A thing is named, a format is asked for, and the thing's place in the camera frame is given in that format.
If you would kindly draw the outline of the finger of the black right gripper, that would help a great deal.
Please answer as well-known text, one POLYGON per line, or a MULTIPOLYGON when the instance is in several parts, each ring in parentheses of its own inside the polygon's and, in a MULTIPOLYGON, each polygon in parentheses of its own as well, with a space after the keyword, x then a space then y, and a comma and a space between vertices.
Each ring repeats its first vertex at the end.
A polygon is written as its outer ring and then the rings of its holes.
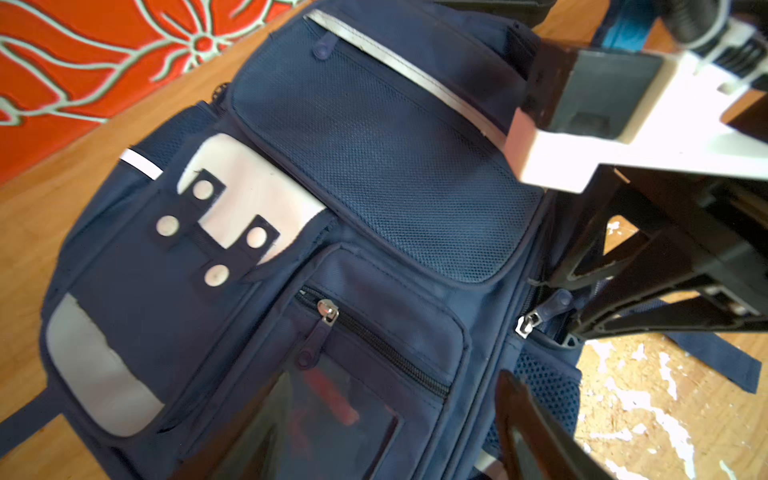
POLYGON ((643 333, 765 333, 767 295, 699 275, 677 285, 608 281, 569 326, 580 339, 643 333))

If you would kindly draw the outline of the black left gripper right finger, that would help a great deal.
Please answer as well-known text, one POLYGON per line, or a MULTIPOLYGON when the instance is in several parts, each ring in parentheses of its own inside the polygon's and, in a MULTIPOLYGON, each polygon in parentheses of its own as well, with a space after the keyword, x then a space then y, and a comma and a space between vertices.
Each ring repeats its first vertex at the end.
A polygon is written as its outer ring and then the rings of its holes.
POLYGON ((552 288, 577 290, 612 277, 666 226, 666 216, 649 199, 615 173, 599 173, 569 205, 548 274, 552 288), (620 216, 638 229, 624 243, 605 251, 609 221, 620 216))

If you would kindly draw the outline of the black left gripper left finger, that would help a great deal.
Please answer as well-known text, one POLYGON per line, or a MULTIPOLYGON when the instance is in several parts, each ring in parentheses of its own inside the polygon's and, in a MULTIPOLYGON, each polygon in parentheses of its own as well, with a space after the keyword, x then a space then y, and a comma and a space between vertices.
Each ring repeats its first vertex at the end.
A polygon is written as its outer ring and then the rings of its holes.
POLYGON ((612 479, 506 370, 498 376, 495 413, 508 479, 612 479))

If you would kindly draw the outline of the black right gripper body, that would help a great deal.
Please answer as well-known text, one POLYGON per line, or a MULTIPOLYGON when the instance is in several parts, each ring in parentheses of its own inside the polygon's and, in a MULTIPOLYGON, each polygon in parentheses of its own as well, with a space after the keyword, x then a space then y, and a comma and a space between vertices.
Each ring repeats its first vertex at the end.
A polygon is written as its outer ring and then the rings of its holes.
POLYGON ((624 273, 655 297, 698 290, 732 312, 767 309, 767 183, 648 169, 623 171, 660 213, 624 273))

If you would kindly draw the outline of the navy blue student backpack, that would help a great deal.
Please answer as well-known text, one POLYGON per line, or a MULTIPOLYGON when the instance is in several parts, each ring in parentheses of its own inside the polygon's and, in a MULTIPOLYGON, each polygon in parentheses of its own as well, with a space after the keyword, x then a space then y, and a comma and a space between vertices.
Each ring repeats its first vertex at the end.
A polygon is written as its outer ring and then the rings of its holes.
POLYGON ((318 1, 130 147, 60 250, 46 387, 113 479, 508 479, 506 370, 574 439, 598 292, 503 147, 546 1, 318 1))

